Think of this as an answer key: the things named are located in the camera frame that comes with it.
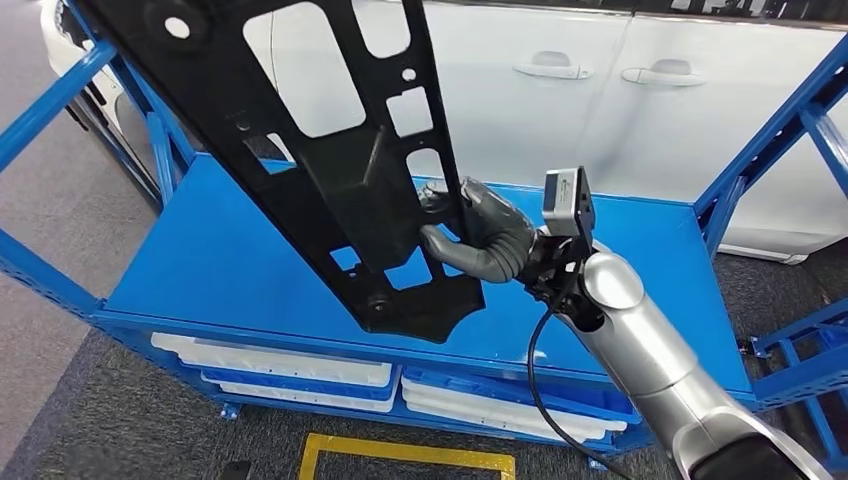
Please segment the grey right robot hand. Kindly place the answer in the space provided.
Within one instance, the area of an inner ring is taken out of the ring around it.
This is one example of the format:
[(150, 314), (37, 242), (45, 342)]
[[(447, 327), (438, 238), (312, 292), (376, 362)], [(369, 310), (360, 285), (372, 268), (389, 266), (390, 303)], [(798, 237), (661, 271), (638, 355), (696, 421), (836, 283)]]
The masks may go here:
[(535, 241), (531, 222), (479, 180), (463, 178), (460, 194), (472, 242), (455, 242), (431, 224), (420, 229), (424, 248), (436, 260), (486, 282), (507, 283), (517, 278)]

